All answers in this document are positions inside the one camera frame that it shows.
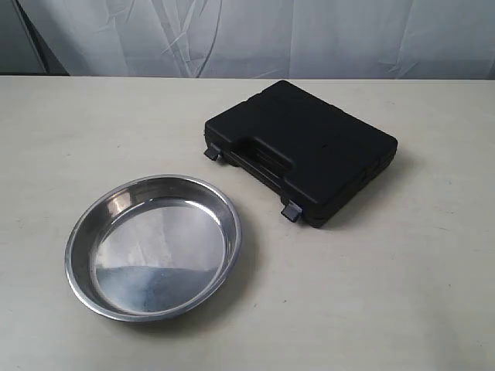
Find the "metal dish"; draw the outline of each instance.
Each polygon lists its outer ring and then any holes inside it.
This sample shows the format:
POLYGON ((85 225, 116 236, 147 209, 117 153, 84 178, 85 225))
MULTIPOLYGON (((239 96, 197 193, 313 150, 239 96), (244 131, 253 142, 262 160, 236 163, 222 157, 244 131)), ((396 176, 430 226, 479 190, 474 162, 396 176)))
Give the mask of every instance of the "metal dish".
POLYGON ((224 282, 241 222, 212 185, 182 175, 124 184, 77 222, 65 252, 76 296, 99 315, 148 322, 179 315, 224 282))

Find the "black plastic case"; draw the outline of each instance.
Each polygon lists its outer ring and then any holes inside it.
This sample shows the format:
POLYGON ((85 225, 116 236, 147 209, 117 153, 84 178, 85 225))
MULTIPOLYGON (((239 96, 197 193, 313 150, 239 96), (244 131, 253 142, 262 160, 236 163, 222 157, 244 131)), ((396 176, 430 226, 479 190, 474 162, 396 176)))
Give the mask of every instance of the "black plastic case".
POLYGON ((322 226, 384 170, 398 142, 287 81, 205 123, 205 155, 281 196, 282 215, 322 226))

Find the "tool case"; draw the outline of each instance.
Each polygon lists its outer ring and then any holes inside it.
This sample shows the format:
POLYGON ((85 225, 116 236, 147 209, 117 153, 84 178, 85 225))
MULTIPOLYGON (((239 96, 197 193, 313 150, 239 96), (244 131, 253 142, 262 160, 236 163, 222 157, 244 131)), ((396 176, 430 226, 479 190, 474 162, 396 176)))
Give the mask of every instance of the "tool case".
POLYGON ((321 227, 391 163, 397 140, 287 81, 209 119, 212 160, 240 166, 281 196, 282 215, 321 227))

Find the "white backdrop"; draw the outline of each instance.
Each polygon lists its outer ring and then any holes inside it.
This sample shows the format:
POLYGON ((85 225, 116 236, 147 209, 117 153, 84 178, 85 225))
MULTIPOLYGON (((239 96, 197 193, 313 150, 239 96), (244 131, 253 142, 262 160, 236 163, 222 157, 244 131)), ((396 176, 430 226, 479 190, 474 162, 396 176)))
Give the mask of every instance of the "white backdrop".
POLYGON ((495 78, 494 0, 20 0, 73 75, 495 78))

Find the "white table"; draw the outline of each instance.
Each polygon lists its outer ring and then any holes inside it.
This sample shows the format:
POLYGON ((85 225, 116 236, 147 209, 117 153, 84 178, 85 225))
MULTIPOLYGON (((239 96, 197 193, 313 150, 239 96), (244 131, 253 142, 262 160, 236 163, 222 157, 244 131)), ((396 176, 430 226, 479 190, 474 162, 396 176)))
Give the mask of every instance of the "white table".
POLYGON ((321 230, 203 156, 204 121, 268 80, 0 77, 0 369, 495 369, 495 82, 296 81, 399 151, 321 230), (244 246, 171 322, 94 315, 63 270, 100 195, 144 175, 207 180, 244 246))

